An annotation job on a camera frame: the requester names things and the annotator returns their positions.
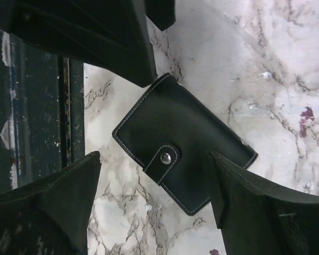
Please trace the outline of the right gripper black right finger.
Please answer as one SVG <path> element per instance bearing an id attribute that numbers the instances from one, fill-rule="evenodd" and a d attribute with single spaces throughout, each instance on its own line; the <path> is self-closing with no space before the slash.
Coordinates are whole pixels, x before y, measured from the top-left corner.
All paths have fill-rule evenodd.
<path id="1" fill-rule="evenodd" d="M 319 254 L 319 196 L 209 154 L 211 204 L 227 254 Z"/>

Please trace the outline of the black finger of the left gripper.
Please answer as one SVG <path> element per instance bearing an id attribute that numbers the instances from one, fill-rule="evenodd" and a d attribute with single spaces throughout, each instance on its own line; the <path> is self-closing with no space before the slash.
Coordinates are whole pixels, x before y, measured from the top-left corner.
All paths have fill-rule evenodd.
<path id="1" fill-rule="evenodd" d="M 140 87 L 156 79 L 143 1 L 0 0 L 0 29 Z"/>
<path id="2" fill-rule="evenodd" d="M 146 15 L 160 31 L 175 23 L 175 0 L 145 0 Z"/>

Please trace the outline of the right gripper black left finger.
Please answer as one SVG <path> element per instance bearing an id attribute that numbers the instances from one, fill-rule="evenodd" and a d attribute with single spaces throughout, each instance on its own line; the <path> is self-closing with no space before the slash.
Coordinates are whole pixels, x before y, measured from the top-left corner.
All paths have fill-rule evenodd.
<path id="1" fill-rule="evenodd" d="M 0 254 L 87 254 L 99 175 L 100 153 L 93 151 L 0 194 Z"/>

